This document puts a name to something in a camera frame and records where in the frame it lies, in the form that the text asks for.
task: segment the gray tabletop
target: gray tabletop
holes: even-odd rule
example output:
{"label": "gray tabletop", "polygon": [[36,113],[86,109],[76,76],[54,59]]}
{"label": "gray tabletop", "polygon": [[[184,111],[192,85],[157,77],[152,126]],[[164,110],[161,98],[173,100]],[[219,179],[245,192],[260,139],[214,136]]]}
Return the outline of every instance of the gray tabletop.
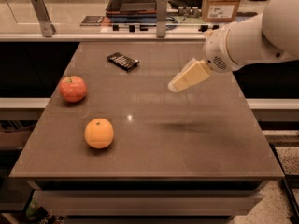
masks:
{"label": "gray tabletop", "polygon": [[[88,95],[67,104],[58,90],[10,176],[27,179],[279,179],[283,173],[231,73],[180,93],[168,82],[203,43],[81,43],[65,76],[85,79]],[[107,55],[140,60],[126,73]],[[87,123],[108,119],[114,140],[92,149]]]}

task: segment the red apple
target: red apple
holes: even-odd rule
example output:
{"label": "red apple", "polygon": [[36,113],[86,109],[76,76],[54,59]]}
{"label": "red apple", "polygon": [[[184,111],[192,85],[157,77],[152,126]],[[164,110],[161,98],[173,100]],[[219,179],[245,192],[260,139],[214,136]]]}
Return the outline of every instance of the red apple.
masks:
{"label": "red apple", "polygon": [[75,103],[86,96],[87,87],[81,77],[65,77],[59,83],[59,92],[67,102]]}

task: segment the electronic component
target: electronic component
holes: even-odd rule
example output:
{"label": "electronic component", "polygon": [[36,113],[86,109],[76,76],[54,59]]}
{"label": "electronic component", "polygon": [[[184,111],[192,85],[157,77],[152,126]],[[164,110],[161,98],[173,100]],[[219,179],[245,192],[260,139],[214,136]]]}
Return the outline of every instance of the electronic component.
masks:
{"label": "electronic component", "polygon": [[132,71],[139,64],[139,60],[133,60],[132,58],[122,55],[119,52],[107,56],[107,59],[111,63],[116,64],[118,67],[127,72]]}

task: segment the table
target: table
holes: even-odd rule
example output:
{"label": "table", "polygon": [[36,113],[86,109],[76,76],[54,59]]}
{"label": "table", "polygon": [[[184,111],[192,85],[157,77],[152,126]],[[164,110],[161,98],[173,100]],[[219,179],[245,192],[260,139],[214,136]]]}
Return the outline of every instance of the table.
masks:
{"label": "table", "polygon": [[[56,89],[10,177],[54,215],[245,215],[284,174],[233,74],[167,88],[203,45],[82,42],[64,75],[83,77],[87,97],[67,104]],[[126,73],[106,59],[116,51],[140,65]],[[113,125],[106,149],[84,140],[95,118]]]}

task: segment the label on box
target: label on box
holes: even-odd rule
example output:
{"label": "label on box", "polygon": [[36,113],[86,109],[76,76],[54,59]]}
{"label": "label on box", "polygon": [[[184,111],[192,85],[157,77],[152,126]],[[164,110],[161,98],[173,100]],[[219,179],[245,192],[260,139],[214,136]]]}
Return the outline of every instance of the label on box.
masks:
{"label": "label on box", "polygon": [[230,19],[233,17],[234,5],[211,5],[207,17],[210,19]]}

